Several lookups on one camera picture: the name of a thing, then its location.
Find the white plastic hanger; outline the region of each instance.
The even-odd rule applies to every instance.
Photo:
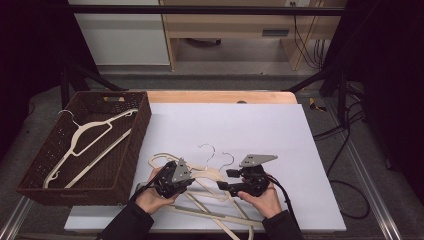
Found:
[[[122,136],[116,139],[108,148],[106,148],[98,157],[96,157],[87,167],[85,167],[65,188],[71,188],[77,183],[96,163],[98,163],[106,154],[108,154],[116,145],[118,145],[122,140],[124,140],[128,135],[130,135],[131,129],[126,131]]]
[[[49,187],[49,183],[52,180],[55,180],[58,175],[59,175],[59,168],[63,165],[63,163],[65,163],[65,161],[68,159],[69,156],[73,155],[73,156],[80,156],[81,154],[83,154],[87,149],[89,149],[93,144],[95,144],[98,140],[100,140],[106,133],[108,133],[110,130],[112,130],[113,126],[111,124],[111,122],[121,118],[121,117],[128,117],[131,116],[133,113],[138,112],[138,109],[130,109],[127,110],[125,112],[122,112],[106,121],[103,122],[90,122],[90,123],[86,123],[82,126],[78,125],[72,118],[72,122],[74,122],[77,126],[78,129],[77,131],[74,133],[74,135],[72,136],[71,139],[71,146],[69,148],[69,150],[65,153],[65,155],[62,157],[62,159],[56,164],[56,166],[53,168],[53,170],[49,173],[49,175],[47,175],[46,179],[44,180],[44,184],[43,184],[43,188],[48,188]],[[77,145],[78,139],[79,137],[88,129],[93,128],[93,127],[97,127],[97,126],[101,126],[101,125],[108,125],[109,128],[106,129],[106,131],[104,131],[99,137],[97,137],[93,142],[91,142],[87,147],[85,147],[83,150],[81,150],[79,153],[75,153],[74,152],[74,148]]]

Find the wicker basket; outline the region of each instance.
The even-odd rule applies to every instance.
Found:
[[[69,156],[57,179],[43,188],[56,164],[67,153],[78,126],[105,121],[129,109],[137,114],[111,122],[112,128],[80,156]],[[146,92],[78,92],[61,113],[55,126],[28,168],[17,192],[47,206],[126,204],[133,183],[139,152],[152,115]],[[74,152],[79,153],[109,128],[101,125],[81,134]],[[94,165],[75,185],[64,188],[88,164],[126,131],[131,133]]]

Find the power cord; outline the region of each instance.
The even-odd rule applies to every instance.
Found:
[[[296,7],[296,3],[295,2],[290,2],[290,6],[291,7]],[[315,41],[314,59],[312,59],[311,56],[310,56],[310,54],[309,54],[309,52],[308,52],[308,49],[306,47],[306,42],[303,41],[303,38],[300,35],[299,30],[297,28],[297,18],[296,18],[296,15],[293,15],[293,19],[294,19],[294,30],[295,30],[295,33],[294,33],[294,42],[296,44],[297,49],[300,51],[300,54],[303,56],[303,58],[305,59],[306,64],[308,64],[309,67],[311,67],[313,69],[319,69],[319,70],[321,70],[322,69],[322,66],[323,66],[323,63],[324,63],[324,59],[323,58],[324,58],[325,40],[322,41],[321,48],[319,47],[320,40],[316,40]],[[312,31],[312,26],[313,26],[313,23],[314,23],[315,19],[316,19],[316,16],[313,17],[312,23],[309,26],[308,35]],[[297,36],[299,37],[299,40],[302,43],[302,49],[299,46],[299,44],[297,43]]]
[[[270,182],[272,182],[275,185],[277,185],[281,189],[281,191],[283,192],[283,195],[284,195],[284,198],[285,198],[285,201],[284,202],[287,203],[287,208],[289,210],[289,213],[290,213],[291,217],[293,218],[293,221],[296,224],[297,228],[299,228],[299,230],[300,230],[299,223],[297,222],[296,216],[294,215],[293,207],[291,205],[291,201],[290,201],[289,195],[287,194],[286,190],[283,188],[283,186],[281,186],[280,182],[278,182],[278,180],[276,178],[274,178],[273,176],[271,176],[271,175],[265,175],[265,177]]]
[[[352,107],[353,107],[353,106],[355,106],[355,105],[359,105],[359,104],[361,104],[361,103],[362,103],[361,101],[357,101],[357,102],[355,102],[355,103],[351,104],[351,105],[347,108],[347,110],[346,110],[346,119],[348,119],[348,121],[346,121],[346,122],[347,122],[347,124],[346,124],[346,128],[345,128],[345,129],[342,129],[341,131],[336,132],[336,133],[341,133],[341,132],[343,132],[344,130],[347,130],[347,136],[346,136],[346,138],[345,138],[345,140],[344,140],[344,142],[343,142],[342,146],[340,147],[339,151],[337,152],[336,156],[335,156],[335,157],[334,157],[334,159],[332,160],[332,162],[331,162],[331,164],[330,164],[330,167],[329,167],[329,168],[328,168],[328,170],[326,171],[326,176],[327,176],[327,178],[329,178],[330,173],[331,173],[331,170],[333,169],[334,165],[336,164],[337,160],[339,159],[339,156],[340,156],[340,154],[342,153],[342,151],[343,151],[344,147],[347,145],[348,139],[349,139],[349,137],[350,137],[350,132],[351,132],[351,129],[350,129],[351,124],[352,124],[352,123],[354,123],[354,122],[356,122],[356,121],[358,121],[358,120],[360,120],[360,119],[362,119],[362,116],[361,116],[360,118],[357,118],[357,116],[360,116],[360,114],[362,114],[362,113],[363,113],[363,111],[359,111],[359,112],[357,112],[357,113],[356,113],[356,114],[354,114],[352,117],[350,117],[350,116],[349,116],[349,113],[350,113],[350,111],[351,111]],[[339,126],[337,126],[337,127],[333,128],[333,129],[330,129],[330,130],[328,130],[328,131],[324,132],[324,133],[318,134],[318,135],[314,136],[314,140],[315,140],[315,141],[319,141],[319,140],[325,139],[325,138],[323,138],[323,137],[325,137],[326,135],[327,135],[327,136],[328,136],[328,135],[330,135],[330,136],[331,136],[331,135],[334,135],[334,134],[335,134],[335,131],[337,131],[337,130],[339,130],[339,129],[341,129],[341,128],[343,128],[343,127],[342,127],[341,125],[339,125]],[[343,211],[342,209],[340,209],[340,213],[341,213],[343,216],[348,217],[348,218],[352,218],[352,219],[356,219],[356,220],[361,220],[361,219],[365,219],[366,217],[368,217],[368,215],[369,215],[369,213],[370,213],[370,210],[371,210],[371,206],[370,206],[370,204],[369,204],[369,202],[368,202],[368,200],[367,200],[367,198],[366,198],[365,194],[364,194],[364,193],[363,193],[363,192],[362,192],[359,188],[357,188],[357,187],[353,186],[352,184],[349,184],[349,183],[347,183],[347,182],[340,181],[340,180],[331,180],[331,179],[329,179],[329,182],[330,182],[330,184],[341,184],[341,185],[347,186],[347,187],[349,187],[349,188],[352,188],[353,190],[355,190],[356,192],[358,192],[358,193],[361,195],[361,197],[365,200],[366,210],[365,210],[365,213],[364,213],[364,214],[359,215],[359,216],[355,216],[355,215],[348,214],[348,213],[346,213],[345,211]]]

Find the white board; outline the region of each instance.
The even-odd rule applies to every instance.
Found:
[[[133,191],[137,183],[147,181],[152,170],[147,161],[157,153],[170,153],[187,162],[205,165],[212,148],[198,146],[211,144],[216,153],[208,163],[210,167],[220,168],[231,161],[222,152],[235,157],[234,164],[223,168],[224,175],[227,168],[238,169],[247,154],[277,155],[277,160],[267,162],[263,167],[288,192],[301,230],[346,230],[301,105],[158,103],[151,104],[151,108],[153,115],[140,151]],[[240,179],[228,180],[240,182]],[[213,182],[210,186],[218,189]],[[278,192],[284,205],[284,197],[281,191]],[[228,202],[199,199],[212,212],[237,216]],[[251,219],[263,219],[250,204],[236,200]],[[175,204],[195,208],[184,196],[180,196]],[[101,230],[119,211],[118,207],[73,207],[65,229]],[[162,210],[153,218],[152,231],[220,229],[210,219]],[[246,226],[239,224],[228,223],[227,226],[232,230],[247,230]]]

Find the black cable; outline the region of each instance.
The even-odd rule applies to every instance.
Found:
[[[361,119],[363,119],[363,116],[360,116],[360,117],[358,117],[358,118],[356,118],[356,119],[352,119],[352,120],[350,121],[350,124],[353,124],[353,123],[355,123],[355,122],[357,122],[357,121],[359,121],[359,120],[361,120]],[[320,136],[320,137],[314,138],[314,141],[315,141],[315,142],[317,142],[317,141],[325,140],[325,139],[327,139],[327,138],[329,138],[329,137],[331,137],[331,136],[333,136],[333,135],[336,135],[336,134],[342,133],[342,132],[344,132],[345,130],[346,130],[346,129],[342,129],[342,130],[339,130],[339,131],[337,131],[337,132],[333,132],[333,133],[330,133],[330,134],[327,134],[327,135],[324,135],[324,136]]]
[[[313,68],[313,69],[317,69],[317,66],[311,66],[311,64],[309,64],[308,59],[305,57],[305,54],[303,54],[303,51],[302,51],[302,49],[299,47],[299,44],[297,44],[296,34],[299,34],[300,41],[302,42],[302,44],[303,44],[303,48],[305,49],[305,52],[306,52],[306,54],[308,55],[309,61],[313,62],[313,61],[311,60],[311,57],[309,56],[308,49],[306,49],[306,46],[305,46],[305,44],[303,43],[303,39],[302,39],[302,37],[300,36],[299,31],[297,30],[296,15],[293,15],[293,18],[294,18],[294,43],[296,44],[297,49],[299,49],[300,54],[301,54],[301,55],[303,56],[303,58],[305,59],[306,64],[308,64],[308,66],[309,66],[309,67],[311,67],[311,68]]]
[[[338,184],[342,184],[342,185],[348,186],[348,187],[354,189],[355,191],[357,191],[364,198],[364,200],[365,200],[365,204],[367,206],[367,209],[366,209],[366,211],[365,211],[364,214],[359,215],[359,216],[354,216],[354,215],[347,214],[346,212],[340,210],[340,213],[342,215],[344,215],[345,217],[348,217],[348,218],[356,219],[356,220],[362,220],[362,219],[365,219],[366,217],[368,217],[368,215],[370,214],[370,211],[371,211],[371,205],[368,202],[367,197],[365,196],[365,194],[359,188],[353,186],[352,184],[349,184],[349,183],[343,182],[343,181],[339,181],[339,180],[330,180],[329,182],[330,183],[338,183]]]
[[[292,6],[292,7],[296,7],[296,4],[294,3],[294,4],[290,4],[290,6]],[[311,33],[311,31],[312,31],[312,27],[313,27],[313,23],[314,23],[314,21],[315,21],[315,18],[316,18],[316,16],[314,16],[313,17],[313,19],[312,19],[312,23],[311,23],[311,25],[309,26],[309,30],[308,30],[308,35]],[[319,66],[319,64],[317,63],[317,61],[315,60],[312,60],[312,58],[311,58],[311,56],[309,55],[309,52],[308,52],[308,49],[307,49],[307,45],[306,45],[306,43],[303,41],[303,39],[302,39],[302,36],[300,35],[300,33],[299,33],[299,30],[298,30],[298,28],[297,28],[297,20],[296,20],[296,15],[293,15],[293,19],[294,19],[294,30],[295,30],[295,33],[294,33],[294,42],[295,42],[295,44],[296,44],[296,46],[297,46],[297,48],[299,49],[299,51],[300,51],[300,53],[301,53],[301,55],[303,56],[303,58],[305,59],[305,61],[306,61],[306,63],[308,64],[308,66],[309,67],[311,67],[311,68],[313,68],[313,69],[321,69],[320,68],[320,66]],[[303,51],[302,51],[302,49],[299,47],[299,45],[297,44],[297,39],[296,39],[296,35],[298,35],[299,36],[299,39],[300,39],[300,41],[302,42],[302,45],[303,45],[303,49],[305,49],[305,52],[306,52],[306,55],[308,56],[308,58],[309,58],[309,61],[310,62],[312,62],[312,64],[314,65],[314,66],[311,66],[310,64],[309,64],[309,62],[308,62],[308,59],[305,57],[305,55],[303,54]]]
[[[350,117],[348,119],[348,121],[350,122],[350,125],[352,125],[353,123],[361,120],[363,118],[363,116],[360,116],[359,118],[356,118],[356,117],[358,115],[362,114],[362,113],[364,113],[364,111],[359,111],[359,112],[355,113],[352,117]],[[340,128],[343,128],[343,125],[338,125],[335,128],[332,128],[332,129],[327,130],[327,131],[325,131],[323,133],[317,134],[317,135],[313,136],[313,138],[314,138],[315,141],[321,141],[321,140],[327,139],[327,138],[329,138],[329,137],[331,137],[331,136],[333,136],[333,135],[335,135],[337,133],[342,133],[344,130],[346,130],[346,129],[342,129],[340,131],[337,131]]]
[[[346,138],[345,138],[342,146],[340,147],[339,151],[337,152],[336,156],[334,157],[333,161],[331,162],[330,167],[328,168],[328,170],[326,172],[327,178],[329,177],[332,168],[334,167],[335,163],[337,162],[340,154],[342,153],[342,151],[343,151],[344,147],[346,146],[346,144],[348,142],[348,139],[350,137],[350,126],[351,126],[351,121],[350,120],[353,119],[353,118],[355,118],[359,114],[363,113],[363,111],[360,111],[360,112],[355,113],[352,117],[349,117],[349,112],[350,112],[350,110],[352,109],[353,106],[355,106],[357,104],[361,104],[361,103],[362,103],[361,101],[357,101],[357,102],[351,104],[347,108],[347,111],[346,111],[346,119],[348,119],[348,121],[346,121],[347,122],[347,124],[346,124],[346,130],[348,131],[347,132],[347,136],[346,136]],[[362,214],[360,216],[354,216],[354,215],[347,214],[343,210],[340,210],[340,213],[343,216],[348,217],[348,218],[352,218],[352,219],[356,219],[356,220],[361,220],[361,219],[365,219],[366,217],[368,217],[368,215],[370,213],[371,206],[370,206],[370,203],[368,202],[368,199],[366,198],[365,194],[359,188],[357,188],[357,187],[355,187],[355,186],[353,186],[353,185],[351,185],[351,184],[349,184],[347,182],[343,182],[343,181],[339,181],[339,180],[329,180],[329,182],[330,183],[338,183],[338,184],[342,184],[342,185],[348,186],[348,187],[354,189],[355,191],[357,191],[362,196],[362,198],[365,200],[367,209],[366,209],[366,212],[364,214]]]
[[[270,175],[265,175],[265,177],[272,183],[274,183],[275,185],[277,185],[281,191],[283,192],[284,198],[285,198],[285,203],[287,203],[287,208],[289,209],[289,213],[291,215],[291,217],[293,218],[294,223],[296,224],[297,228],[299,228],[299,223],[297,222],[296,216],[294,215],[294,211],[293,211],[293,207],[291,205],[291,201],[289,198],[289,195],[287,194],[287,191],[283,188],[283,186],[281,186],[280,182],[278,182],[278,180],[276,178],[274,178],[273,176]]]

